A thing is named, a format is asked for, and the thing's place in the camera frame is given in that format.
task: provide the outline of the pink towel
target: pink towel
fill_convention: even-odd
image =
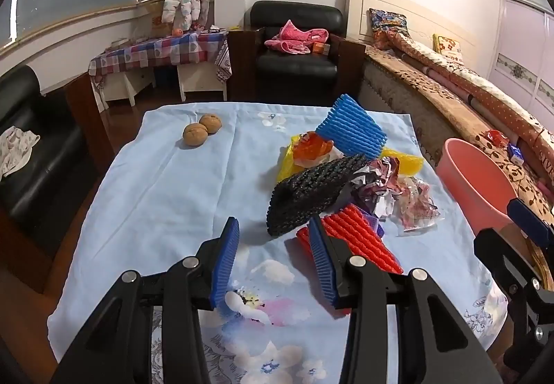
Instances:
[[[308,47],[310,45],[314,42],[325,43],[328,38],[329,33],[326,29],[311,29],[304,32],[289,20],[281,28],[279,34],[265,42],[265,46],[282,53],[309,54],[310,49]]]

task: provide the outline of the small red package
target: small red package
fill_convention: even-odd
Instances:
[[[496,129],[491,129],[490,131],[487,131],[485,135],[494,146],[499,148],[506,148],[508,146],[508,143],[510,143],[510,140]]]

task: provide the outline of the headboard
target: headboard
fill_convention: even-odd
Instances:
[[[346,34],[363,43],[373,43],[370,8],[403,14],[408,31],[417,42],[433,48],[433,34],[444,35],[460,42],[464,63],[474,68],[477,63],[477,40],[452,21],[410,0],[346,0],[348,18]]]

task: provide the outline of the blue foam fruit net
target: blue foam fruit net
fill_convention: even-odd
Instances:
[[[333,140],[345,155],[364,154],[369,161],[381,155],[387,135],[366,111],[349,95],[334,102],[329,115],[315,130]]]

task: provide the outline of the table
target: table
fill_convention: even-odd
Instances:
[[[313,130],[328,111],[200,103],[147,112],[137,138],[123,147],[107,172],[82,226],[62,298],[48,319],[56,358],[122,272],[165,271],[195,254],[204,240],[219,236],[232,215],[239,220],[240,245],[229,292],[246,303],[200,313],[212,382],[238,384],[244,378],[242,384],[319,384],[323,377],[321,384],[339,382],[348,316],[325,304],[296,230],[271,239],[265,227],[279,160],[290,137]],[[184,146],[184,127],[206,113],[217,114],[223,127],[200,147]],[[371,115],[387,133],[387,146],[420,155],[409,115]],[[474,256],[469,224],[431,166],[425,163],[418,177],[431,185],[444,220],[419,235],[405,235],[387,220],[383,241],[406,272],[419,267],[430,273],[487,348],[505,321],[506,297]],[[264,322],[252,321],[252,311]],[[162,382],[162,320],[157,310],[154,384]],[[398,354],[394,311],[389,311],[389,321],[392,383]],[[263,371],[260,364],[269,363],[274,366]],[[279,373],[267,376],[277,369]],[[314,379],[306,380],[312,369]]]
[[[225,31],[186,33],[107,51],[90,61],[89,75],[104,101],[128,98],[134,106],[135,95],[156,84],[153,67],[177,65],[183,101],[186,91],[196,90],[222,90],[226,100],[225,81],[217,79],[219,67],[213,64],[225,37]],[[210,65],[185,66],[203,62]]]

